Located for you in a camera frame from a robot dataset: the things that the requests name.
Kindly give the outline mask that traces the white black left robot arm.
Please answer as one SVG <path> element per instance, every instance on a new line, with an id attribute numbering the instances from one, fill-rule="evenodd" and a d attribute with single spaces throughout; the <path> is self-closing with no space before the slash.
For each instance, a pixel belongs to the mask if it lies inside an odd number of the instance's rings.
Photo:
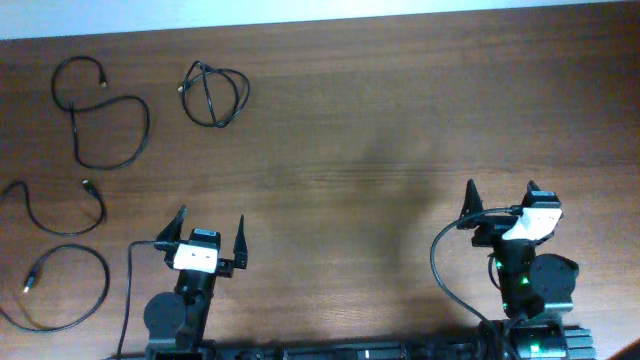
<path id="1" fill-rule="evenodd" d="M 155 249 L 165 253 L 165 263 L 178 272 L 178 278 L 173 291 L 154 296 L 145 307 L 147 360 L 214 359 L 215 347 L 203 339 L 216 280 L 231 278 L 236 269 L 248 265 L 243 220 L 238 224 L 233 257 L 225 259 L 220 256 L 219 232 L 195 228 L 188 239 L 181 237 L 186 214 L 187 209 L 181 207 L 154 243 Z"/>

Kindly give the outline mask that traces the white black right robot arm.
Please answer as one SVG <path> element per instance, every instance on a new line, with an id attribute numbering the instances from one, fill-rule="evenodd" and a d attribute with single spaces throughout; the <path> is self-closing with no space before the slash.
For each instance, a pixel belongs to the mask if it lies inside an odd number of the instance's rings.
<path id="1" fill-rule="evenodd" d="M 472 230 L 471 244 L 486 247 L 490 277 L 500 291 L 505 321 L 495 325 L 500 350 L 519 359 L 568 359 L 562 317 L 573 309 L 579 266 L 536 248 L 554 236 L 563 216 L 561 201 L 533 181 L 521 203 L 505 210 L 487 209 L 473 180 L 468 180 L 459 230 Z"/>

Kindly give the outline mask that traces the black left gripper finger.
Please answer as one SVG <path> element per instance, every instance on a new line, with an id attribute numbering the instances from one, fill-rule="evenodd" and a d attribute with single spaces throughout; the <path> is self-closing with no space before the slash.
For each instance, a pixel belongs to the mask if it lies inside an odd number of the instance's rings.
<path id="1" fill-rule="evenodd" d="M 244 233 L 244 215 L 241 215 L 238 230 L 234 240 L 234 267 L 237 269 L 246 269 L 248 264 L 248 247 Z"/>
<path id="2" fill-rule="evenodd" d="M 156 237 L 157 242 L 177 242 L 180 240 L 182 225 L 187 215 L 187 207 L 182 205 L 169 224 Z"/>

